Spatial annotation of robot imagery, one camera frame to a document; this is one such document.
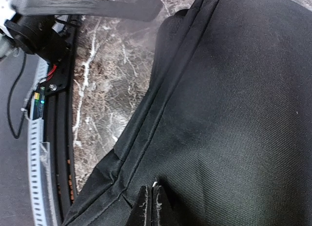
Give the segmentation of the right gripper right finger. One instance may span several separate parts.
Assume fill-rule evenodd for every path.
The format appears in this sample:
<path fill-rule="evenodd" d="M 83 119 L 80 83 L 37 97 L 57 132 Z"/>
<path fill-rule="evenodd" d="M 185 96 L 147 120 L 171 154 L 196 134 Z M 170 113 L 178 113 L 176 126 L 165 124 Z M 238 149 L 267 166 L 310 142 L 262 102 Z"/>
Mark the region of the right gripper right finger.
<path fill-rule="evenodd" d="M 178 222 L 170 205 L 165 189 L 155 184 L 152 187 L 152 225 L 177 226 Z"/>

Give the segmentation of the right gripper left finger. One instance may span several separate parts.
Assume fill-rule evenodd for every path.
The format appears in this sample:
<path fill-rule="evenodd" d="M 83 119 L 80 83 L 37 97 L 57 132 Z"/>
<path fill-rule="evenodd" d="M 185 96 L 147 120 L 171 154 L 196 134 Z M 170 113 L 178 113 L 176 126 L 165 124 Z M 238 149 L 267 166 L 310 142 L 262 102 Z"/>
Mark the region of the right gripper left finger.
<path fill-rule="evenodd" d="M 152 225 L 152 188 L 142 186 L 132 208 L 127 226 L 151 226 Z"/>

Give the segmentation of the black student backpack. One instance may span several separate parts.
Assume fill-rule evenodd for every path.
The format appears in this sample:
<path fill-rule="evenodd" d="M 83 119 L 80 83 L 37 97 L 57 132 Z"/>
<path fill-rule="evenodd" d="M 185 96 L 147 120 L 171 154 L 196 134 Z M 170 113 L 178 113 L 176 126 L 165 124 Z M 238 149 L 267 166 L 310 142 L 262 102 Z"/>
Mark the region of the black student backpack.
<path fill-rule="evenodd" d="M 147 93 L 66 226 L 126 226 L 142 186 L 178 226 L 312 223 L 312 13 L 195 0 L 161 25 Z"/>

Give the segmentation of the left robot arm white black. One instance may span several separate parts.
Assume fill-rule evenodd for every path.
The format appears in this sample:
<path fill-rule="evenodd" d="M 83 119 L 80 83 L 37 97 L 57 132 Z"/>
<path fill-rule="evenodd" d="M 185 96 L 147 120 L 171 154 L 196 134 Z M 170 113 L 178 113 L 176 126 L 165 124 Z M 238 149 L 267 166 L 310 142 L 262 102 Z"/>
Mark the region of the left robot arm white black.
<path fill-rule="evenodd" d="M 21 49 L 50 65 L 69 64 L 80 26 L 75 15 L 26 16 L 17 12 L 12 0 L 0 0 L 0 58 Z"/>

